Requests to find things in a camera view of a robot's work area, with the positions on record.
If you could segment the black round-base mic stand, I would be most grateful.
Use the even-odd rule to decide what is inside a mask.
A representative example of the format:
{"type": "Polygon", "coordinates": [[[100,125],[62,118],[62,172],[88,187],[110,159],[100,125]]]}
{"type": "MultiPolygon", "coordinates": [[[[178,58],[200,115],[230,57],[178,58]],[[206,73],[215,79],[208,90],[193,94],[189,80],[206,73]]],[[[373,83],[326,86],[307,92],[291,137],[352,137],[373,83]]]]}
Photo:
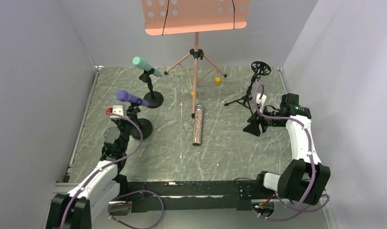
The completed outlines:
{"type": "Polygon", "coordinates": [[[143,73],[139,76],[139,80],[146,83],[149,89],[149,92],[144,96],[144,100],[149,103],[149,108],[157,108],[163,104],[164,97],[163,95],[153,90],[153,84],[150,75],[154,74],[155,69],[152,68],[149,71],[144,70],[143,73]]]}
{"type": "Polygon", "coordinates": [[[147,139],[153,132],[153,125],[148,119],[138,118],[137,114],[140,111],[138,106],[130,105],[127,109],[127,117],[138,125],[143,134],[143,139],[147,139]]]}

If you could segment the purple toy microphone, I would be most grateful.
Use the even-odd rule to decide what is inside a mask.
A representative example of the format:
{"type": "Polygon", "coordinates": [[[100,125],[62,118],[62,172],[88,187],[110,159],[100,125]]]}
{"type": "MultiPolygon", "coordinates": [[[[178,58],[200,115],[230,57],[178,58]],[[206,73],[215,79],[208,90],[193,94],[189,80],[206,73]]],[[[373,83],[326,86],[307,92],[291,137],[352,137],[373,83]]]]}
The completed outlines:
{"type": "Polygon", "coordinates": [[[145,106],[145,107],[150,106],[148,101],[131,94],[127,90],[118,90],[116,92],[116,98],[121,102],[129,102],[129,103],[135,104],[137,106],[145,106]]]}

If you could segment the black tripod mic stand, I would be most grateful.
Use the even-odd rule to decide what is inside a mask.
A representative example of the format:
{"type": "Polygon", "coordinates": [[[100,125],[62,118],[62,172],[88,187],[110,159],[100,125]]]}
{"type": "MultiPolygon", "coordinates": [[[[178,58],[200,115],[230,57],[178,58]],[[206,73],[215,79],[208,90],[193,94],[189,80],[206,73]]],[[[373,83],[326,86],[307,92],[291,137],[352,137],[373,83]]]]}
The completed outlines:
{"type": "Polygon", "coordinates": [[[251,70],[253,71],[253,75],[251,78],[250,85],[248,86],[248,88],[246,90],[246,94],[244,96],[242,96],[240,99],[236,99],[236,100],[233,100],[231,102],[225,103],[224,106],[229,106],[233,103],[238,103],[238,104],[242,105],[243,107],[249,109],[250,112],[253,113],[251,105],[250,105],[250,102],[252,100],[251,94],[252,94],[252,90],[253,90],[253,85],[255,82],[260,81],[262,76],[269,75],[272,70],[271,70],[271,67],[267,63],[262,62],[262,61],[252,62],[251,70]]]}

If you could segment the teal toy microphone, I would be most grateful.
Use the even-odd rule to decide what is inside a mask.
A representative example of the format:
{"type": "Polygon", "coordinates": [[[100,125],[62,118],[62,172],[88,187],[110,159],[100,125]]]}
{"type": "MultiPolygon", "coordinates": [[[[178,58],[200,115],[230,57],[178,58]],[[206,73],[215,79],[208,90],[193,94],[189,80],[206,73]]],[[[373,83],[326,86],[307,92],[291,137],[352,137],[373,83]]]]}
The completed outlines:
{"type": "Polygon", "coordinates": [[[154,72],[153,72],[153,75],[156,76],[156,77],[159,77],[161,78],[162,77],[162,73],[157,70],[156,68],[152,67],[145,59],[143,59],[142,57],[134,57],[133,60],[132,60],[134,66],[138,69],[141,69],[141,70],[144,70],[144,71],[147,71],[149,72],[150,70],[154,69],[154,72]]]}

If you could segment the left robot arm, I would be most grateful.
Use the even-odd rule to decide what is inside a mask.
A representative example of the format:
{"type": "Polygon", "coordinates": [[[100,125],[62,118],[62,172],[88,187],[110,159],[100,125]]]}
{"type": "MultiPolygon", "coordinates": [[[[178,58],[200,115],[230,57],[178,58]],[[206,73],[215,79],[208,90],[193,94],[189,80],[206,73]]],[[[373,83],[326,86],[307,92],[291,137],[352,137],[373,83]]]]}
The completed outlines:
{"type": "Polygon", "coordinates": [[[104,133],[102,156],[97,166],[75,188],[53,197],[47,229],[90,229],[98,214],[119,195],[121,182],[126,179],[119,173],[128,157],[126,151],[131,133],[141,130],[119,105],[107,109],[106,114],[115,126],[104,133]]]}

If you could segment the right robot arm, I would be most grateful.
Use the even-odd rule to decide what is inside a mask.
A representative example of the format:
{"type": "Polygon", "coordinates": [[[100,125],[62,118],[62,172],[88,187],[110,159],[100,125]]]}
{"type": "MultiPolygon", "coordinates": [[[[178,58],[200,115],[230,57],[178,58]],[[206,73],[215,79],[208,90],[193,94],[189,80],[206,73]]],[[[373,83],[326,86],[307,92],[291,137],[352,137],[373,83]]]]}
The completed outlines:
{"type": "Polygon", "coordinates": [[[266,96],[257,93],[255,103],[262,108],[248,119],[244,132],[255,136],[268,127],[284,127],[289,133],[292,160],[282,174],[262,171],[257,175],[256,187],[277,193],[280,198],[299,204],[316,205],[331,175],[316,153],[311,133],[311,111],[299,105],[297,94],[284,94],[280,107],[268,111],[266,96]]]}

